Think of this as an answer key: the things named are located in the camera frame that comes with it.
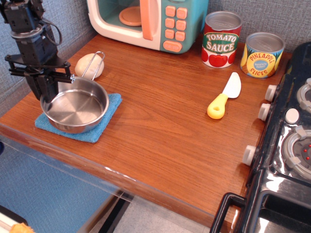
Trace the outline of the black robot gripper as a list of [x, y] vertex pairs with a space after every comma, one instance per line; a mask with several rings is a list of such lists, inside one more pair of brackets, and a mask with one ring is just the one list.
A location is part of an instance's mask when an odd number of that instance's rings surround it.
[[35, 97], [50, 103], [58, 95], [57, 82], [74, 81], [70, 63], [57, 55], [57, 44], [50, 24], [38, 24], [36, 29], [25, 33], [11, 31], [10, 35], [19, 49], [19, 54], [5, 57], [10, 65], [10, 73], [25, 76]]

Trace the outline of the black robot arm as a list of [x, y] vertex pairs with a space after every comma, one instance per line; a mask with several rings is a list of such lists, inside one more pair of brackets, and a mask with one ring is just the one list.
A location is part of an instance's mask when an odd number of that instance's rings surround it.
[[58, 56], [62, 41], [56, 42], [54, 24], [43, 17], [42, 1], [2, 0], [0, 12], [19, 49], [19, 54], [5, 57], [11, 75], [26, 78], [38, 100], [52, 102], [59, 93], [59, 82], [72, 83], [75, 78], [70, 63]]

